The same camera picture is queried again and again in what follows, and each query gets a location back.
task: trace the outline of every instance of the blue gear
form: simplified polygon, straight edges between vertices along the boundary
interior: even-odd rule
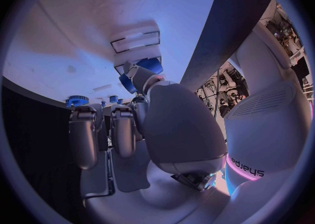
[[[85,105],[89,102],[89,98],[81,95],[73,95],[70,96],[69,99],[66,100],[66,107],[71,107],[73,104],[75,107]]]

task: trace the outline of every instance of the pink light strip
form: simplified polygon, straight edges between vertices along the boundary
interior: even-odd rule
[[[235,171],[236,173],[238,173],[239,175],[241,175],[242,177],[244,178],[247,178],[249,180],[252,180],[252,181],[255,181],[257,180],[258,178],[252,178],[251,176],[247,175],[247,174],[244,174],[243,172],[241,172],[240,170],[238,170],[237,168],[234,167],[234,165],[232,164],[232,161],[229,159],[229,156],[226,155],[226,162],[227,164],[231,167],[231,169],[233,171]]]

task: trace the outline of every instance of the vent grille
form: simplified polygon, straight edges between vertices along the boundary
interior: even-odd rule
[[[286,99],[286,90],[279,90],[247,99],[236,108],[233,116],[255,114],[269,110],[270,108],[279,107]]]

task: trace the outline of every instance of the white panel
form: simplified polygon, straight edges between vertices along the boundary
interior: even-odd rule
[[[119,33],[158,27],[164,75],[179,82],[213,0],[39,0],[18,31],[4,76],[40,95],[91,103],[133,98],[120,84],[110,45]]]

